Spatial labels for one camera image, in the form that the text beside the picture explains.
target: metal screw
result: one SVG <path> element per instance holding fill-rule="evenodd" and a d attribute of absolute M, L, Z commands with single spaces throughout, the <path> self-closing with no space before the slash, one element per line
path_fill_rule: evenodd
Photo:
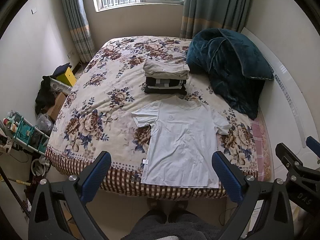
<path fill-rule="evenodd" d="M 254 181 L 254 176 L 252 176 L 252 175 L 247 175 L 247 176 L 246 176 L 246 179 L 247 179 L 248 181 Z"/>
<path fill-rule="evenodd" d="M 277 182 L 278 184 L 280 184 L 280 185 L 283 184 L 283 180 L 282 180 L 282 179 L 276 179 L 276 182 Z"/>
<path fill-rule="evenodd" d="M 77 175 L 71 175 L 71 176 L 69 177 L 69 180 L 70 180 L 70 181 L 75 181 L 77 178 L 78 178 Z"/>
<path fill-rule="evenodd" d="M 41 179 L 41 181 L 40 181 L 40 184 L 41 185 L 44 185 L 44 184 L 46 184 L 47 183 L 47 180 L 46 179 Z"/>

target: yellow box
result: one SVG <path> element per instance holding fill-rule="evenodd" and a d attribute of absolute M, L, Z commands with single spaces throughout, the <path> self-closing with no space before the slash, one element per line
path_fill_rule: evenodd
<path fill-rule="evenodd" d="M 76 78 L 73 75 L 70 67 L 67 68 L 64 74 L 61 74 L 60 76 L 57 77 L 57 80 L 59 80 L 62 83 L 65 83 L 68 86 L 74 86 L 76 83 Z"/>

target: gray pants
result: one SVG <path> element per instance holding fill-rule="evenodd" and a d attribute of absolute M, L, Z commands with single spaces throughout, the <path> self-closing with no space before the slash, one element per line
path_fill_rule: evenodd
<path fill-rule="evenodd" d="M 197 215 L 177 210 L 170 213 L 169 224 L 165 224 L 167 215 L 159 210 L 148 211 L 135 224 L 131 233 L 124 240 L 154 240 L 165 236 L 177 236 L 179 239 L 214 239 L 220 231 L 204 222 Z"/>

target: white t-shirt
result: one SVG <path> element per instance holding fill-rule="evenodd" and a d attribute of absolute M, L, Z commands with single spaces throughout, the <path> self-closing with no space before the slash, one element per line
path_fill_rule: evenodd
<path fill-rule="evenodd" d="M 216 133 L 228 134 L 229 122 L 208 105 L 177 96 L 132 112 L 138 127 L 151 125 L 141 183 L 172 187 L 218 188 L 211 164 Z"/>

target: dark teal blanket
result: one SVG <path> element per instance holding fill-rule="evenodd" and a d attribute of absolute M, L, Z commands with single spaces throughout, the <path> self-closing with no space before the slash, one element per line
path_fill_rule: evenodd
<path fill-rule="evenodd" d="M 208 73 L 215 94 L 252 120 L 271 68 L 246 36 L 227 29 L 206 29 L 191 41 L 187 53 L 190 73 Z"/>

